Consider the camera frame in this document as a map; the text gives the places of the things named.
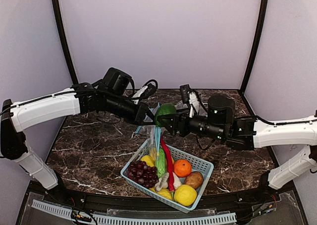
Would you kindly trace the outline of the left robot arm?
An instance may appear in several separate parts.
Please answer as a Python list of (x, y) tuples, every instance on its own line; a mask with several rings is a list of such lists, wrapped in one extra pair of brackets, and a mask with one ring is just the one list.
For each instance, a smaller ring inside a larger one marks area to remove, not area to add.
[(109, 112), (134, 125), (144, 125), (145, 118), (154, 118), (148, 105), (136, 97), (116, 95), (110, 90), (82, 83), (60, 92), (13, 103), (5, 100), (0, 113), (0, 152), (3, 158), (18, 163), (45, 189), (62, 184), (61, 179), (28, 145), (24, 130), (34, 125), (69, 115), (92, 111)]

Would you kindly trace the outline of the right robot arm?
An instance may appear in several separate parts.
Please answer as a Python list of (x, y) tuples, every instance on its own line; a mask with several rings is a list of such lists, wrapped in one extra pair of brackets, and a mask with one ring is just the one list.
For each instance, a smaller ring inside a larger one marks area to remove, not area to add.
[(170, 134), (189, 133), (221, 140), (234, 150), (254, 150), (267, 146), (303, 144), (303, 149), (279, 167), (265, 172), (260, 187), (278, 190), (289, 181), (317, 166), (317, 117), (270, 122), (259, 116), (235, 118), (235, 102), (224, 95), (208, 99), (207, 115), (194, 112), (156, 113), (155, 123)]

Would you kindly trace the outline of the green avocado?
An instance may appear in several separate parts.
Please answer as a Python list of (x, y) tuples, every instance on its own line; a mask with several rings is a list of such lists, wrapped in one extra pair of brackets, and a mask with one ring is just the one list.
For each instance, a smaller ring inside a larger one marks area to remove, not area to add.
[(163, 104), (161, 105), (155, 114), (155, 124), (158, 127), (162, 127), (161, 123), (158, 121), (158, 117), (161, 115), (168, 115), (176, 113), (176, 107), (173, 104)]

